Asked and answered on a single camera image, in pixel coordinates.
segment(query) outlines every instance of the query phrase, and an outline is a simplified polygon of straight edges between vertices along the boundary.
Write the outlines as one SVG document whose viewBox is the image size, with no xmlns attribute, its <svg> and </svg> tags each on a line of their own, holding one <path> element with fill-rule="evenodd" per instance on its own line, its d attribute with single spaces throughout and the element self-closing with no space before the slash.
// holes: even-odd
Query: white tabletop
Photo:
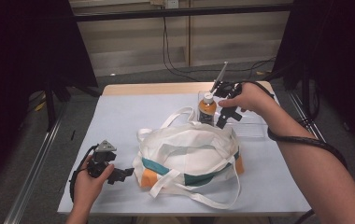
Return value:
<svg viewBox="0 0 355 224">
<path fill-rule="evenodd" d="M 107 87 L 99 99 L 71 174 L 85 152 L 103 140 L 117 148 L 117 158 L 113 162 L 115 166 L 120 169 L 131 168 L 138 151 L 136 131 L 159 128 L 169 115 L 181 107 L 196 108 L 201 94 L 199 91 L 206 91 L 211 84 L 187 84 L 186 87 L 190 86 L 188 89 L 180 88 L 184 86 L 181 83 L 173 87 L 170 84 L 145 84 L 143 91 L 138 90 L 144 87 L 143 84 Z M 154 91 L 152 87 L 169 91 Z M 171 88 L 175 88 L 174 92 L 177 93 L 170 92 Z M 133 175 L 127 177 L 125 182 L 116 182 L 114 185 L 105 183 L 91 213 L 113 216 L 290 216 L 309 210 L 277 144 L 268 138 L 263 119 L 250 112 L 243 115 L 240 122 L 229 124 L 237 131 L 245 167 L 245 173 L 239 176 L 241 193 L 231 209 L 210 208 L 185 196 L 162 194 L 153 199 L 149 189 L 140 188 Z M 180 118 L 175 125 L 183 122 L 184 118 Z M 233 199 L 236 188 L 236 180 L 232 178 L 199 189 L 199 192 L 215 201 L 227 203 Z M 66 179 L 58 212 L 69 213 L 72 205 Z"/>
</svg>

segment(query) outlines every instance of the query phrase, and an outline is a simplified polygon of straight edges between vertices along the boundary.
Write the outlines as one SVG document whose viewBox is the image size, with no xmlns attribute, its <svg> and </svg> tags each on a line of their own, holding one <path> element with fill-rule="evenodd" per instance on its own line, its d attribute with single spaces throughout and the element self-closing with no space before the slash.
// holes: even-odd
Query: teal stripe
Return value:
<svg viewBox="0 0 355 224">
<path fill-rule="evenodd" d="M 236 152 L 234 154 L 234 157 L 235 157 L 236 160 L 239 158 L 239 150 L 238 150 L 238 152 Z M 147 169 L 150 169 L 150 170 L 154 171 L 155 173 L 157 173 L 159 175 L 166 175 L 169 172 L 168 168 L 162 166 L 158 162 L 151 161 L 151 160 L 148 160 L 148 159 L 145 159 L 145 158 L 142 158 L 142 162 L 143 162 L 143 165 Z M 227 163 L 226 166 L 224 166 L 223 169 L 221 169 L 221 170 L 219 170 L 217 172 L 206 174 L 206 175 L 187 175 L 187 174 L 184 174 L 185 186 L 191 186 L 191 187 L 203 186 L 203 185 L 209 183 L 215 175 L 218 175 L 219 173 L 223 172 L 225 169 L 227 169 L 231 165 L 232 165 L 231 163 Z"/>
<path fill-rule="evenodd" d="M 159 175 L 166 175 L 169 172 L 169 169 L 162 166 L 160 163 L 151 161 L 145 158 L 142 158 L 143 165 L 148 168 L 149 170 L 154 171 Z"/>
</svg>

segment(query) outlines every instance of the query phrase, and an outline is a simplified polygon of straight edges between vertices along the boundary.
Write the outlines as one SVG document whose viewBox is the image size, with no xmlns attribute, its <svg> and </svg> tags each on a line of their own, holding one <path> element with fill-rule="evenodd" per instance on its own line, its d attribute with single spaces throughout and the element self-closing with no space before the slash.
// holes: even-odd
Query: bottle label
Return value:
<svg viewBox="0 0 355 224">
<path fill-rule="evenodd" d="M 209 125 L 213 125 L 213 115 L 208 115 L 208 114 L 200 111 L 199 121 L 201 123 L 207 123 Z"/>
</svg>

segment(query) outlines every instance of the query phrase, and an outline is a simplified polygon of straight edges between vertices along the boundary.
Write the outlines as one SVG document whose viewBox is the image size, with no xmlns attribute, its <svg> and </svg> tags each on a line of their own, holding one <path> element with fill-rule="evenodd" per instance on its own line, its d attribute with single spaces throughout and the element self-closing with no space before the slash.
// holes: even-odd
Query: bag handle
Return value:
<svg viewBox="0 0 355 224">
<path fill-rule="evenodd" d="M 228 209 L 235 204 L 235 202 L 238 199 L 239 194 L 241 192 L 241 183 L 239 182 L 238 173 L 236 172 L 236 169 L 235 169 L 234 157 L 232 157 L 231 162 L 232 162 L 232 169 L 234 169 L 234 174 L 235 174 L 236 182 L 237 182 L 237 186 L 238 186 L 234 200 L 231 203 L 215 202 L 200 193 L 190 192 L 189 190 L 185 189 L 186 187 L 179 185 L 177 183 L 174 183 L 173 179 L 175 179 L 177 176 L 180 175 L 180 172 L 177 170 L 170 170 L 168 172 L 168 174 L 164 175 L 161 179 L 159 179 L 157 181 L 157 183 L 155 183 L 155 185 L 151 188 L 149 194 L 153 198 L 157 197 L 157 195 L 159 193 L 185 195 L 185 196 L 188 196 L 191 199 L 193 199 L 199 203 L 204 203 L 204 204 L 206 204 L 210 207 L 213 207 L 213 208 Z"/>
<path fill-rule="evenodd" d="M 171 123 L 182 114 L 189 114 L 189 117 L 187 118 L 187 122 L 191 122 L 195 118 L 195 111 L 192 107 L 189 106 L 183 107 L 180 108 L 175 113 L 171 114 L 169 118 L 163 123 L 163 125 L 161 125 L 160 129 L 169 127 L 169 125 L 171 125 Z"/>
<path fill-rule="evenodd" d="M 189 107 L 189 106 L 182 107 L 179 110 L 177 110 L 176 112 L 174 112 L 173 114 L 171 114 L 169 116 L 169 118 L 166 119 L 166 121 L 163 123 L 163 125 L 161 125 L 160 129 L 169 127 L 169 125 L 171 125 L 172 122 L 182 114 L 189 114 L 189 117 L 187 118 L 187 122 L 191 122 L 195 118 L 195 111 L 192 107 Z M 152 132 L 153 132 L 152 129 L 139 129 L 136 133 L 137 141 L 143 142 L 143 140 L 145 139 L 144 135 L 147 133 L 152 133 Z"/>
</svg>

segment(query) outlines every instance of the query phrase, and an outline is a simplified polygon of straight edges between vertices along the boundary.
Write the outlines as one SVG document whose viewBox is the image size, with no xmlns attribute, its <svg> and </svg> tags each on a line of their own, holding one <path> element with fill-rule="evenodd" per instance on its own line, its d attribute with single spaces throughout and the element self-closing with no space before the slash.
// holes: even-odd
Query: canvas bag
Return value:
<svg viewBox="0 0 355 224">
<path fill-rule="evenodd" d="M 188 122 L 170 126 L 182 114 L 189 114 Z M 150 187 L 149 194 L 154 198 L 160 192 L 180 194 L 214 208 L 230 208 L 240 193 L 238 174 L 244 172 L 236 134 L 232 128 L 222 130 L 194 118 L 193 108 L 183 107 L 159 130 L 137 132 L 139 151 L 133 166 L 139 186 Z M 231 177 L 237 184 L 230 203 L 218 203 L 193 191 Z"/>
</svg>

